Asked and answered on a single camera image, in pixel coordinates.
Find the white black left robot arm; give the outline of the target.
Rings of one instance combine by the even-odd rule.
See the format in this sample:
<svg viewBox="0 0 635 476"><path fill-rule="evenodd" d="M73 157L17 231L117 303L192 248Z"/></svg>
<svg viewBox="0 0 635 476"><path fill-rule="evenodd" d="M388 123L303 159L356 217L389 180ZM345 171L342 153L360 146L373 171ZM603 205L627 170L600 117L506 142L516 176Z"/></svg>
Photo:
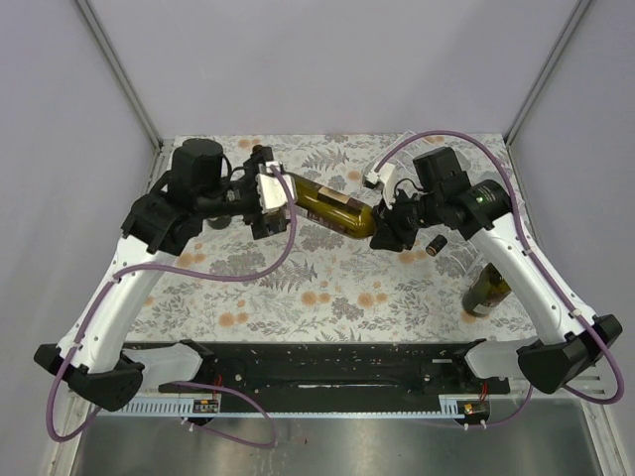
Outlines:
<svg viewBox="0 0 635 476"><path fill-rule="evenodd" d="M209 218L240 216L256 239L284 232L296 199L292 178L269 147L256 145L234 171L222 146L187 139L170 167L132 205L111 265L82 317L58 343L41 345L34 360L71 391L105 411L125 407L139 392L183 381L203 392L215 379L212 354L190 340L133 351L126 336L159 278Z"/></svg>

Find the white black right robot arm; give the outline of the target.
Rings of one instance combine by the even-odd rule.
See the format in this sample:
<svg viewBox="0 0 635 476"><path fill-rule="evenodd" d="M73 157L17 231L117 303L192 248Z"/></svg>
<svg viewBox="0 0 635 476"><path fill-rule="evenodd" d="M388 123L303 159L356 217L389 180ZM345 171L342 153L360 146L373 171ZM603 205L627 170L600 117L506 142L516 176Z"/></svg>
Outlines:
<svg viewBox="0 0 635 476"><path fill-rule="evenodd" d="M622 325L612 314L597 314L567 285L513 212L509 191L492 179L471 183L448 147L416 157L413 166L421 187L413 194L398 188L390 163L365 171L365 186L382 193L373 209L372 248L409 249L421 228L457 231L500 273L537 333L534 339L474 344L452 366L453 384L471 393L488 378L520 377L552 394L594 365Z"/></svg>

